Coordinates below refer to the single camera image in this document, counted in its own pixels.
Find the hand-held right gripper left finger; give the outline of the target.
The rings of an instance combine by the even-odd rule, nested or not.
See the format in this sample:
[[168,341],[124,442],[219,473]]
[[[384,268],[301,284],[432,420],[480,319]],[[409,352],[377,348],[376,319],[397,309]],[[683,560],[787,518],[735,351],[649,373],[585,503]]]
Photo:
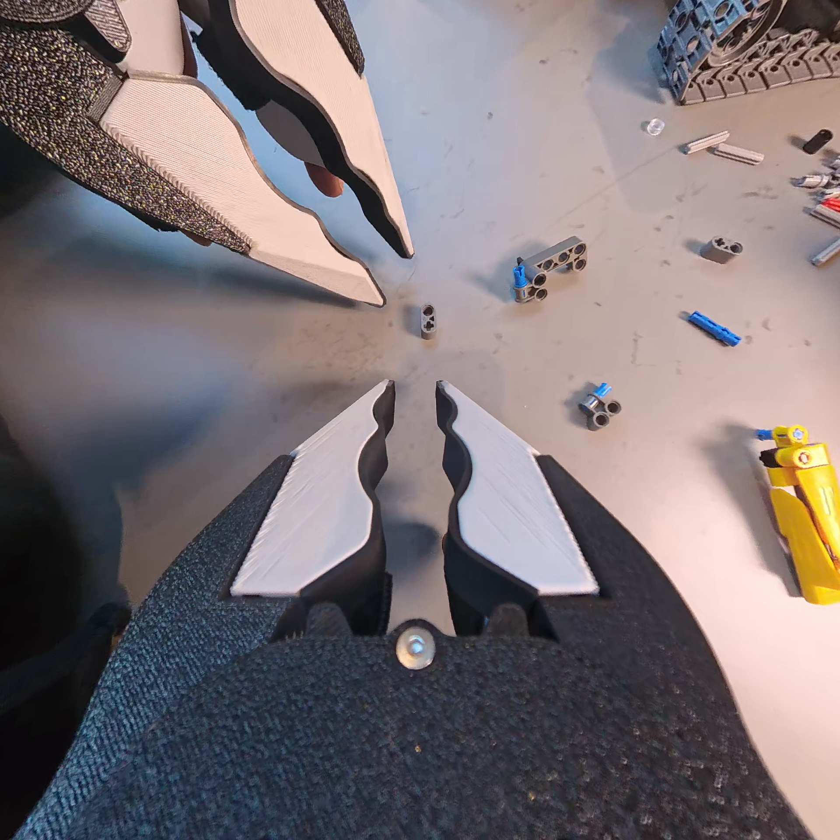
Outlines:
[[383,634],[391,599],[376,488],[396,387],[384,380],[290,454],[230,585],[232,596],[332,603],[356,634]]

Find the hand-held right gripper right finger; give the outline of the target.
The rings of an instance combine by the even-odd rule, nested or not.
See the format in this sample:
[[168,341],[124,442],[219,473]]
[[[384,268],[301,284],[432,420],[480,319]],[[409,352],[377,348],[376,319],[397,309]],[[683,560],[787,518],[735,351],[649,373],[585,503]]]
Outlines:
[[540,453],[449,382],[436,383],[443,469],[454,492],[444,578],[457,634],[481,634],[498,607],[524,613],[527,632],[551,634],[542,603],[598,596],[541,468]]

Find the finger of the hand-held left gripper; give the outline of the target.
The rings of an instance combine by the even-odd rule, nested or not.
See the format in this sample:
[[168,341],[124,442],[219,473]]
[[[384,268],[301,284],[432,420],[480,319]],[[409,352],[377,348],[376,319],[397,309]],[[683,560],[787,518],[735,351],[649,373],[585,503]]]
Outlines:
[[403,258],[414,249],[364,56],[344,2],[196,2],[196,47],[289,154],[356,195]]
[[266,178],[239,124],[201,82],[130,74],[100,126],[241,238],[251,259],[344,298],[385,305],[364,263]]

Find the grey connector with blue pin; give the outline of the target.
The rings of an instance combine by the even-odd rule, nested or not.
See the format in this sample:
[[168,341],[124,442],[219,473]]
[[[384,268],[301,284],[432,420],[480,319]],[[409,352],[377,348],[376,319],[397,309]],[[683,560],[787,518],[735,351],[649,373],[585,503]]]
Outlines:
[[589,430],[594,432],[605,428],[612,418],[623,410],[621,403],[611,396],[612,393],[612,387],[604,382],[587,393],[578,403]]

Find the blue axle pin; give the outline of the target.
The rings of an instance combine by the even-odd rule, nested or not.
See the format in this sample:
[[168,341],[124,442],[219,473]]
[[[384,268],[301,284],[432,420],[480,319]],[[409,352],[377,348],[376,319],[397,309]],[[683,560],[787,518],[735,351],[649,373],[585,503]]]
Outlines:
[[734,348],[742,341],[742,337],[731,331],[729,328],[712,320],[705,314],[699,311],[693,311],[686,319],[688,323],[700,329],[705,334],[709,335],[715,341],[722,343],[725,346]]

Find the grey desk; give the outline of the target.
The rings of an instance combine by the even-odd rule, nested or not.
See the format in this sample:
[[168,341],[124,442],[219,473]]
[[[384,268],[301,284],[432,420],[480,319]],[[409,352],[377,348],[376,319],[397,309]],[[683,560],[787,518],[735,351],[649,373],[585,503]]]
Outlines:
[[[139,603],[276,456],[384,378],[394,620],[448,626],[447,380],[552,455],[656,558],[714,647],[769,770],[838,838],[838,608],[808,605],[775,535],[757,427],[803,424],[838,464],[836,236],[791,179],[838,128],[838,81],[680,108],[651,48],[667,2],[348,2],[415,247],[328,199],[200,60],[281,191],[373,269],[355,306],[176,234],[13,157],[2,215],[2,415],[83,545],[81,610]],[[649,136],[648,120],[664,131]],[[688,141],[728,130],[759,165]],[[578,273],[517,304],[512,271],[578,237]],[[699,256],[714,237],[743,253]],[[423,340],[420,309],[436,309]],[[731,348],[694,311],[740,335]],[[598,431],[601,383],[623,410]]]

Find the person's left hand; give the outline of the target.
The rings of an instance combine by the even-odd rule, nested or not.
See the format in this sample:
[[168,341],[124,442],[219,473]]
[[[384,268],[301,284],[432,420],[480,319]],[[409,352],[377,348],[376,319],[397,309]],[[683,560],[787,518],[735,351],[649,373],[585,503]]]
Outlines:
[[327,197],[339,197],[343,194],[343,181],[320,164],[305,162],[311,182]]

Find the grey bent beam assembly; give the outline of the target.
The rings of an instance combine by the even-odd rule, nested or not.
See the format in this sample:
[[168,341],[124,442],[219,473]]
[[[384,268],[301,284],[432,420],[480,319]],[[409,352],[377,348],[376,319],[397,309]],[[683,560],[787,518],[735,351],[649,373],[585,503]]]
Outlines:
[[512,271],[514,301],[517,304],[543,301],[549,294],[546,284],[550,274],[581,272],[587,261],[587,245],[575,236],[545,248],[531,257],[518,257]]

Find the yellow tracked brick bulldozer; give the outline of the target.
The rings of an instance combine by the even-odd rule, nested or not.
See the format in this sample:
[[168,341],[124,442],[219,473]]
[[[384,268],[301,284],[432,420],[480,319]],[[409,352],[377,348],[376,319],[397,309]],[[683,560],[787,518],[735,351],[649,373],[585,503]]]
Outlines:
[[678,1],[656,51],[682,106],[839,76],[838,1]]

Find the pile of small connector pins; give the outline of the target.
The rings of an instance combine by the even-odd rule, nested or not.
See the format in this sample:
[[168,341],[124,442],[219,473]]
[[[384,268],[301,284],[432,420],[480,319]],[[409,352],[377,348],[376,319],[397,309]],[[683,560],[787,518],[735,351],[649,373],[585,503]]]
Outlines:
[[[792,145],[804,153],[815,156],[822,154],[833,140],[833,132],[821,129],[811,138],[803,139],[794,136]],[[791,184],[809,193],[809,204],[805,208],[806,214],[830,227],[836,234],[834,239],[813,253],[810,264],[815,268],[823,268],[838,257],[839,253],[839,162],[838,154],[829,155],[822,159],[820,170],[807,173],[791,179]]]

